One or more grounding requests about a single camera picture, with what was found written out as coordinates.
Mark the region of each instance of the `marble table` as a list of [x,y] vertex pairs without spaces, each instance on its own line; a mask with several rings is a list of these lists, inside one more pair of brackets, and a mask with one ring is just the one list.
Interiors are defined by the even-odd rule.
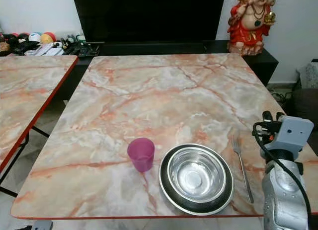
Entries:
[[0,173],[77,61],[77,56],[0,57]]
[[[265,161],[251,135],[262,112],[282,111],[244,60],[235,54],[96,57],[71,97],[27,177],[11,214],[21,219],[190,217],[163,195],[164,154],[199,143],[229,164],[235,195],[220,216],[261,216]],[[242,157],[255,203],[247,200],[230,137],[240,130]],[[154,166],[139,173],[129,142],[156,145]],[[312,211],[318,212],[317,158],[301,152]]]

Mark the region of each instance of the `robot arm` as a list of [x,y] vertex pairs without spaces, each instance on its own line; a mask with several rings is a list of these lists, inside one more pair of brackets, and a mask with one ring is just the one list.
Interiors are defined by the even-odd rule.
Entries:
[[277,113],[277,121],[273,121],[269,111],[263,113],[263,119],[263,122],[254,124],[253,135],[261,146],[261,156],[266,160],[262,182],[264,228],[306,230],[310,206],[304,190],[303,165],[295,159],[306,144],[314,124],[307,119],[284,116],[283,113]]

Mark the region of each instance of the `necklace on figurine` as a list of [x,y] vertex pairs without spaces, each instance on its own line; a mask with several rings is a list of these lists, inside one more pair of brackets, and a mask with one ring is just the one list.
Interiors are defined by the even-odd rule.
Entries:
[[263,19],[264,15],[265,15],[265,6],[263,6],[263,10],[260,13],[257,13],[254,5],[252,5],[253,11],[254,11],[254,17],[257,19],[257,21],[255,22],[255,26],[259,26],[262,22],[260,21],[261,19]]

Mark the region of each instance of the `statue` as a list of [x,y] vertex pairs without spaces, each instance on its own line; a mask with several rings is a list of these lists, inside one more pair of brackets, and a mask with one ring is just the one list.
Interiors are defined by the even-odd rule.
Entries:
[[239,0],[231,10],[229,19],[231,53],[257,55],[263,51],[263,35],[268,36],[271,25],[275,23],[275,13],[271,6],[275,0]]

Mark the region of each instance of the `white wall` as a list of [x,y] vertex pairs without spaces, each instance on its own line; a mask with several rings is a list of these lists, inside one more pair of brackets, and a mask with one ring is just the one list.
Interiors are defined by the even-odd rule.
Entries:
[[[217,39],[229,39],[227,33],[230,10],[237,0],[225,0]],[[294,82],[296,68],[318,58],[318,0],[277,0],[272,8],[276,24],[265,48],[279,61],[270,82]]]
[[[227,33],[231,7],[225,0],[217,33]],[[265,37],[265,48],[279,61],[271,82],[293,82],[295,69],[318,58],[318,0],[277,0],[277,23]],[[0,0],[0,25],[7,32],[54,32],[57,36],[81,31],[74,0]]]
[[80,33],[74,0],[0,0],[0,26],[6,33]]

